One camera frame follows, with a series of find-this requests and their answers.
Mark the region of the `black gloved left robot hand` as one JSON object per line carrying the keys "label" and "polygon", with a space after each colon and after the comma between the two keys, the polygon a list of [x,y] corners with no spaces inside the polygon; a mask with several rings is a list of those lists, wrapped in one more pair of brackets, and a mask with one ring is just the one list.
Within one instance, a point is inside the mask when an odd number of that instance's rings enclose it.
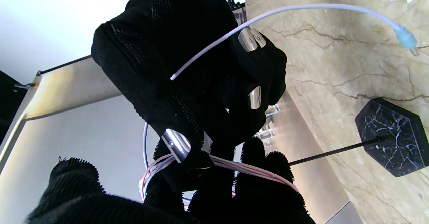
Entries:
{"label": "black gloved left robot hand", "polygon": [[106,193],[96,168],[71,157],[52,169],[48,186],[27,224],[313,224],[305,201],[292,187],[213,167],[193,195],[188,211],[168,181],[172,165],[150,182],[143,204]]}

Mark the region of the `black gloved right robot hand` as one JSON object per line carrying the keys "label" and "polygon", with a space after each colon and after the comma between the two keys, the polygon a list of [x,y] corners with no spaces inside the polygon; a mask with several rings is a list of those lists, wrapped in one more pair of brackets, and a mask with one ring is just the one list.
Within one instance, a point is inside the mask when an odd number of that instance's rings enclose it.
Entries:
{"label": "black gloved right robot hand", "polygon": [[239,33],[193,56],[238,26],[226,0],[130,0],[95,30],[91,54],[136,112],[162,135],[186,137],[190,153],[161,175],[174,192],[199,189],[213,162],[204,134],[226,149],[253,137],[285,92],[287,57],[266,36],[247,51]]}

